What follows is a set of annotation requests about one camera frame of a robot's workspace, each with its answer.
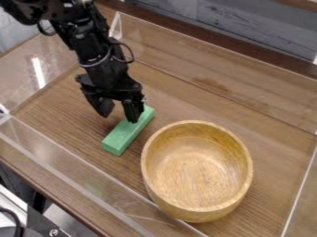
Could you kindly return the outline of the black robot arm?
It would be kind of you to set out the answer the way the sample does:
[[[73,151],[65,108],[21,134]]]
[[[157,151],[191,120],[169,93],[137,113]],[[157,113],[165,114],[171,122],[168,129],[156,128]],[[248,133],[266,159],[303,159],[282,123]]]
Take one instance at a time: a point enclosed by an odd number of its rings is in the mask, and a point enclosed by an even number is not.
[[[128,76],[135,58],[124,56],[128,46],[108,35],[93,0],[0,0],[0,8],[26,26],[49,22],[53,30],[41,34],[57,35],[74,52],[85,70],[74,80],[96,113],[105,118],[119,101],[127,121],[135,123],[143,112],[141,85]]]

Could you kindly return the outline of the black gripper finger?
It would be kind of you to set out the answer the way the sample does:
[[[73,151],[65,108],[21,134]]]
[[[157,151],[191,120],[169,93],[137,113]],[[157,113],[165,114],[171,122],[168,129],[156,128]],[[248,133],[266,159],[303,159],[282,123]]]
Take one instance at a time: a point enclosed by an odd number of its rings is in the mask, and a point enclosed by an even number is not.
[[[93,110],[96,111],[96,113],[103,118],[107,118],[113,107],[115,107],[112,100],[103,97],[98,94],[92,94],[88,92],[84,92],[84,96],[85,96],[85,99],[86,99],[88,103],[90,104]]]
[[[141,112],[143,112],[143,101],[125,99],[121,102],[125,119],[129,123],[136,123],[139,121]]]

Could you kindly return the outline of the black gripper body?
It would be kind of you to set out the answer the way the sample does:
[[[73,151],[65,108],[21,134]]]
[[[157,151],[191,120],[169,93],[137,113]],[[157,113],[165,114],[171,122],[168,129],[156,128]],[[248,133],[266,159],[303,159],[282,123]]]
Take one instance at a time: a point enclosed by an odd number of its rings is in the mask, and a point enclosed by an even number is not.
[[[77,62],[85,73],[78,74],[74,80],[90,104],[103,104],[109,100],[141,103],[141,85],[128,75],[131,60],[123,55],[103,55],[80,58]]]

